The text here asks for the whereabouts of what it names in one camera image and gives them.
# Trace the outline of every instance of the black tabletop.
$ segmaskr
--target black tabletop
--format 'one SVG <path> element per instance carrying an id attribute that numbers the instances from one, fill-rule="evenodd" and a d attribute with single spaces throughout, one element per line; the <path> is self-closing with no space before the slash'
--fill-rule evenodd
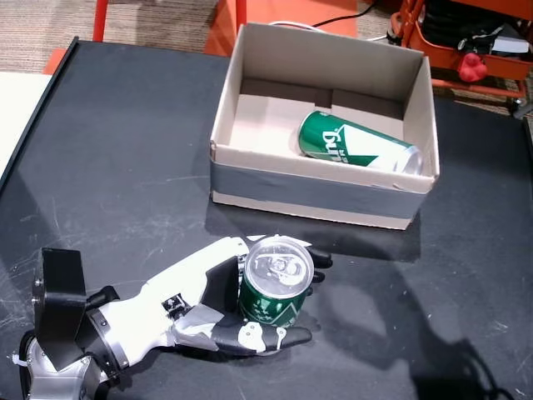
<path id="1" fill-rule="evenodd" d="M 219 237 L 260 233 L 335 253 L 298 319 L 312 342 L 238 359 L 155 350 L 107 398 L 481 400 L 495 385 L 533 397 L 521 123 L 437 99 L 442 174 L 405 232 L 215 205 L 208 137 L 227 65 L 116 44 L 73 49 L 0 197 L 0 397 L 20 398 L 9 356 L 32 327 L 41 247 L 80 250 L 89 294 L 112 284 L 128 298 Z"/>

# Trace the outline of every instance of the black cable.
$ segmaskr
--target black cable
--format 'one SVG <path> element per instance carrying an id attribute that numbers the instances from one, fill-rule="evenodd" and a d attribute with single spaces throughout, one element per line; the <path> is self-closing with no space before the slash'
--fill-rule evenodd
<path id="1" fill-rule="evenodd" d="M 313 27 L 318 28 L 318 27 L 321 27 L 322 25 L 326 25 L 328 23 L 336 23 L 337 21 L 341 21 L 343 19 L 351 19 L 351 18 L 362 17 L 363 15 L 367 14 L 368 12 L 370 12 L 379 2 L 380 2 L 380 0 L 374 0 L 374 2 L 370 6 L 368 6 L 368 8 L 365 11 L 360 12 L 358 14 L 345 15 L 344 17 L 335 17 L 335 18 L 332 18 L 332 19 L 327 19 L 326 21 L 322 21 L 322 22 L 316 23 L 315 25 L 313 25 Z"/>

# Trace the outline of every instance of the red chair leg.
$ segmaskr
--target red chair leg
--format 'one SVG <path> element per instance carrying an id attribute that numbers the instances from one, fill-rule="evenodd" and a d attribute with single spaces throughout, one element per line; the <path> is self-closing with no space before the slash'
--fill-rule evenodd
<path id="1" fill-rule="evenodd" d="M 235 14 L 235 19 L 237 20 L 236 32 L 239 33 L 239 28 L 241 25 L 245 25 L 247 23 L 247 0 L 236 0 Z"/>
<path id="2" fill-rule="evenodd" d="M 92 30 L 92 40 L 101 42 L 103 40 L 103 31 L 106 28 L 108 0 L 97 0 L 97 8 L 94 13 L 94 29 Z"/>

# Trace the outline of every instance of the cardboard box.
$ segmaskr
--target cardboard box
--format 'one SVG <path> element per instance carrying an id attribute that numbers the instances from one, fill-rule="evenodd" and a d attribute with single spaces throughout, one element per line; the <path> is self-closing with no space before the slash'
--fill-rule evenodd
<path id="1" fill-rule="evenodd" d="M 304 157 L 307 114 L 417 145 L 420 176 Z M 241 28 L 211 137 L 212 199 L 309 218 L 405 229 L 439 176 L 427 57 L 289 27 Z"/>

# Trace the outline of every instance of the green soda can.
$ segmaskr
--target green soda can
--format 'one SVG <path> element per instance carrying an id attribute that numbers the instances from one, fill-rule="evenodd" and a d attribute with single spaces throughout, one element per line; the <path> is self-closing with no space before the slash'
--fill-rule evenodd
<path id="1" fill-rule="evenodd" d="M 296 321 L 313 279 L 309 252 L 289 237 L 268 237 L 247 255 L 239 296 L 250 321 L 290 327 Z"/>
<path id="2" fill-rule="evenodd" d="M 306 155 L 321 160 L 394 173 L 420 175 L 422 170 L 418 147 L 326 112 L 304 119 L 298 142 Z"/>

